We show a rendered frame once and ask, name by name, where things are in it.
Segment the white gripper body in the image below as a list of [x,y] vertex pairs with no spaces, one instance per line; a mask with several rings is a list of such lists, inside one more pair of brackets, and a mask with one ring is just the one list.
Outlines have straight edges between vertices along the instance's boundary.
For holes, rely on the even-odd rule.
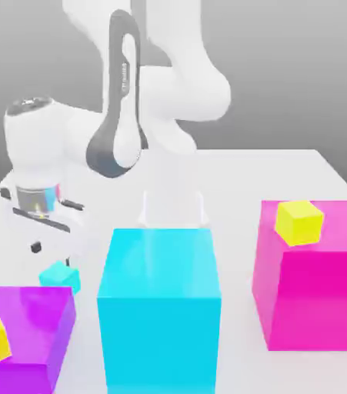
[[19,249],[32,251],[39,242],[41,251],[57,259],[69,257],[81,248],[84,212],[59,206],[54,212],[26,212],[10,208],[9,228]]

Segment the small cyan cube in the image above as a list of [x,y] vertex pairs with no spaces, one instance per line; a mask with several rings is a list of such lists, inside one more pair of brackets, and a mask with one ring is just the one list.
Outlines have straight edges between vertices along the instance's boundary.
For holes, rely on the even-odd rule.
[[57,261],[38,276],[41,286],[70,287],[73,294],[81,289],[80,273],[77,269]]

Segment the large purple box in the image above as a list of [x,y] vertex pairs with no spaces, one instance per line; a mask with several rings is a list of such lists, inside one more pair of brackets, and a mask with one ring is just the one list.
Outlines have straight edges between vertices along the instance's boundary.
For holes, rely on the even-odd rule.
[[72,289],[0,286],[0,318],[12,352],[0,394],[54,394],[76,320]]

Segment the large cyan box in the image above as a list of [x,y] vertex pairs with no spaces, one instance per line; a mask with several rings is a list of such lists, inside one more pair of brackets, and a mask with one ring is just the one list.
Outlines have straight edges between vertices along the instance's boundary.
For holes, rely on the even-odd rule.
[[107,394],[215,394],[222,294],[208,229],[116,229],[98,295]]

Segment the large pink box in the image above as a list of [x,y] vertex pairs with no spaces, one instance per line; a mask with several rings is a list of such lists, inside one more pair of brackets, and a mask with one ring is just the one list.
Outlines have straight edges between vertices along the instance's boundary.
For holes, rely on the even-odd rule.
[[252,294],[270,351],[347,351],[347,200],[314,201],[319,242],[290,247],[262,201]]

